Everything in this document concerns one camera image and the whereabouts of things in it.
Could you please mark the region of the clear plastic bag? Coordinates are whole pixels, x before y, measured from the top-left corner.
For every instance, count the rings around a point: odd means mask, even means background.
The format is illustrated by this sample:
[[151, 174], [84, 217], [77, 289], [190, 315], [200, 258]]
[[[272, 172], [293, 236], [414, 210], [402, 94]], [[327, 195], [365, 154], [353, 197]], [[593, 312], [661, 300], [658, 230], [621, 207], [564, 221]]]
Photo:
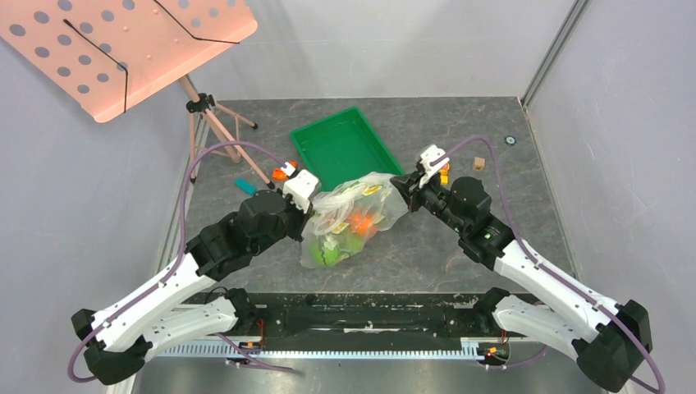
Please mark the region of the clear plastic bag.
[[408, 212], [392, 178], [370, 172], [316, 195], [314, 213], [302, 232], [300, 264], [335, 266], [361, 252], [379, 232], [390, 230]]

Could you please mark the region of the orange fake fruit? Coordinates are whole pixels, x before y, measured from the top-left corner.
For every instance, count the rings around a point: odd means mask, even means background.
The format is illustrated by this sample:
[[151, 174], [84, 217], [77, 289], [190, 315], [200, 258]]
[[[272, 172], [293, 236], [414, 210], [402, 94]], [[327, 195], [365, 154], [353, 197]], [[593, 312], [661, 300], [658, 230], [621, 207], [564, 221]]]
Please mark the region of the orange fake fruit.
[[352, 211], [348, 216], [350, 229], [362, 237], [370, 237], [376, 233], [376, 226], [373, 215], [363, 211]]

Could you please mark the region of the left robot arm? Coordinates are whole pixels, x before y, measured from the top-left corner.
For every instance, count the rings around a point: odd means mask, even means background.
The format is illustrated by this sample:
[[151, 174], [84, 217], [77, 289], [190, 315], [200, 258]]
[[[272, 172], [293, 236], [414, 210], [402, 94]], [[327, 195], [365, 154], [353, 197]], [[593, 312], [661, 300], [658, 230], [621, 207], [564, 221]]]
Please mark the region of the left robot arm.
[[108, 386], [137, 373], [158, 351], [210, 333], [252, 332], [257, 311], [233, 291], [201, 309], [170, 315], [198, 291], [250, 265], [278, 241], [300, 241], [311, 213], [307, 190], [262, 190], [238, 210], [204, 227], [162, 271], [114, 305], [80, 309], [71, 317], [91, 379]]

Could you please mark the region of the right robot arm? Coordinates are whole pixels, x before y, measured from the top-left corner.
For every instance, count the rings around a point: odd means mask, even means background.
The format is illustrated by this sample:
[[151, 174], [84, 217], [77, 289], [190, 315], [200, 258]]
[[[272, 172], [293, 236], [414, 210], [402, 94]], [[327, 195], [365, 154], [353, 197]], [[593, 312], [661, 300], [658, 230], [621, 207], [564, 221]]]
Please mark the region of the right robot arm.
[[593, 383], [619, 392], [646, 361], [653, 341], [648, 311], [624, 304], [583, 285], [518, 240], [490, 211], [491, 196], [473, 177], [450, 188], [422, 181], [419, 172], [394, 176], [391, 184], [407, 208], [423, 208], [458, 234], [458, 245], [475, 263], [529, 291], [540, 305], [492, 288], [474, 306], [474, 325], [485, 335], [519, 333], [572, 359]]

